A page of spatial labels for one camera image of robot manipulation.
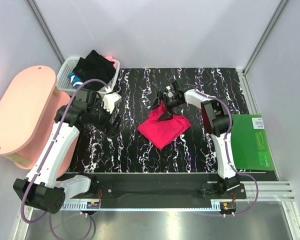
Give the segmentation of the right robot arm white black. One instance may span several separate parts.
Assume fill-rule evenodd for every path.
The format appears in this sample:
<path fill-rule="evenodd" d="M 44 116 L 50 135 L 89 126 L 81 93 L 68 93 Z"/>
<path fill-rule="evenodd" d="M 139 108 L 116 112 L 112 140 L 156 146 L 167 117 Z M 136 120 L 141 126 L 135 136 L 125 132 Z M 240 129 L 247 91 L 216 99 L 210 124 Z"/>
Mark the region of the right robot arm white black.
<path fill-rule="evenodd" d="M 164 91 L 157 93 L 150 110 L 163 105 L 166 110 L 159 120 L 171 120 L 173 108 L 183 104 L 193 105 L 201 110 L 204 130 L 213 140 L 219 180 L 211 187 L 209 193 L 218 193 L 222 198 L 229 198 L 234 194 L 235 188 L 239 187 L 240 180 L 231 147 L 233 119 L 226 99 L 203 93 L 196 85 L 178 85 L 175 80 L 172 87 L 167 86 Z"/>

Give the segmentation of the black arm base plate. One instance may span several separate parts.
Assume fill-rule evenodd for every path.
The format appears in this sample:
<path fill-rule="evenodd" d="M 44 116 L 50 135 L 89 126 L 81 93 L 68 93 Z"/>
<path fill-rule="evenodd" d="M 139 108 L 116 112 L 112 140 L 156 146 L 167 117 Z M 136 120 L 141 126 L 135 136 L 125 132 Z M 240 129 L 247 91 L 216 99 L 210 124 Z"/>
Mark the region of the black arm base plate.
<path fill-rule="evenodd" d="M 101 201 L 198 203 L 211 200 L 247 199 L 243 182 L 253 182 L 247 173 L 239 176 L 241 185 L 224 193 L 209 191 L 219 176 L 217 173 L 91 173 L 92 192 L 81 193 L 78 198 L 96 198 Z"/>

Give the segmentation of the pink red t shirt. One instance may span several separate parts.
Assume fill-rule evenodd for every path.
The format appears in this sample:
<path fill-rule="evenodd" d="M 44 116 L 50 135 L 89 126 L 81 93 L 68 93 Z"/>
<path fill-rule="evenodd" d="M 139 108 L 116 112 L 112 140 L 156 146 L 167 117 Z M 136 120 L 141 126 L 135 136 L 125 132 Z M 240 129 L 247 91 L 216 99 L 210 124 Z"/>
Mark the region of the pink red t shirt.
<path fill-rule="evenodd" d="M 172 119 L 159 121 L 159 118 L 166 112 L 167 109 L 161 104 L 137 128 L 159 150 L 162 150 L 191 127 L 188 119 L 180 115 L 173 115 Z"/>

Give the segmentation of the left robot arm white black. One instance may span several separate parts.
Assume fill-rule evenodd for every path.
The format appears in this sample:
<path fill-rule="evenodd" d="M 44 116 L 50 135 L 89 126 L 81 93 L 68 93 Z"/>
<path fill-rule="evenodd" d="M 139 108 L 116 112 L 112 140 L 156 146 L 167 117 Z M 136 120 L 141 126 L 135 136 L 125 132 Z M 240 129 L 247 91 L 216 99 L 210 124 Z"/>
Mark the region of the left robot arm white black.
<path fill-rule="evenodd" d="M 74 146 L 85 125 L 93 125 L 108 136 L 119 132 L 121 116 L 111 121 L 115 107 L 122 101 L 116 93 L 99 96 L 96 91 L 79 90 L 67 105 L 58 109 L 52 132 L 37 162 L 24 179 L 17 178 L 13 190 L 22 206 L 56 214 L 64 202 L 83 194 L 93 198 L 98 186 L 84 174 L 58 181 L 59 171 L 71 146 Z"/>

